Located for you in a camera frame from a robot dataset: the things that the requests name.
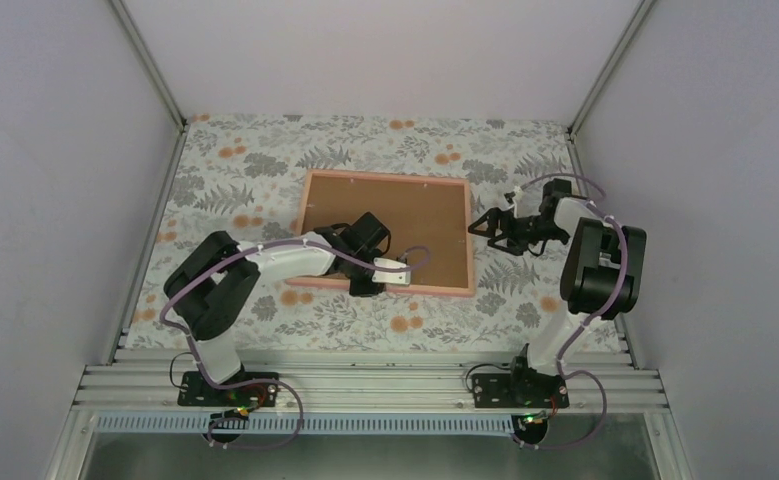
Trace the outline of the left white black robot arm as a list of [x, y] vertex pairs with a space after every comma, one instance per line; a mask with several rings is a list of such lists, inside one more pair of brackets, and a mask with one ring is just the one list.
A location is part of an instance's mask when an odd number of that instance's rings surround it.
[[220, 405], [243, 391], [242, 362], [232, 327], [256, 286], [296, 277], [341, 274], [353, 296], [406, 285], [406, 264], [383, 257], [389, 230], [371, 213], [354, 224], [319, 227], [297, 237], [241, 244], [225, 231], [208, 235], [166, 280], [166, 307], [181, 322], [204, 377], [203, 390]]

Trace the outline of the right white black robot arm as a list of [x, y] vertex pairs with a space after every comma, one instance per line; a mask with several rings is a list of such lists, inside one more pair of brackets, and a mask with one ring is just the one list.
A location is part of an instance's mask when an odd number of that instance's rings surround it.
[[524, 190], [516, 187], [506, 194], [506, 207], [487, 210], [468, 227], [489, 247], [513, 256], [540, 257], [552, 241], [569, 249], [559, 277], [564, 312], [523, 346], [508, 368], [505, 391], [520, 407], [539, 399], [548, 404], [564, 400], [567, 359], [591, 331], [631, 311], [640, 292], [646, 232], [621, 225], [595, 201], [574, 193], [575, 178], [540, 177], [542, 197], [535, 215], [519, 215]]

